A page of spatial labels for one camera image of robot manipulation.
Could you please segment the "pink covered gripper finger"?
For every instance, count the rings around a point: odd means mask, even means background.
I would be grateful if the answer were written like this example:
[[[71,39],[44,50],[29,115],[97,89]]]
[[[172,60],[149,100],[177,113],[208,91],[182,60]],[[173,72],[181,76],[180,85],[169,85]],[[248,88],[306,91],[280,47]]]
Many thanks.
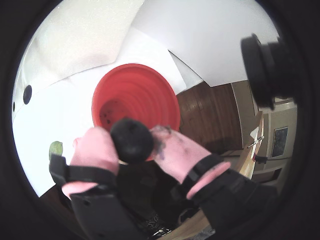
[[[231,163],[166,126],[155,126],[153,158],[179,183],[178,192],[203,211],[219,234],[248,222],[278,198],[277,189],[231,169]]]
[[[138,240],[140,229],[118,197],[118,155],[110,134],[89,129],[75,141],[70,164],[52,154],[49,172],[71,200],[81,228],[91,240]]]

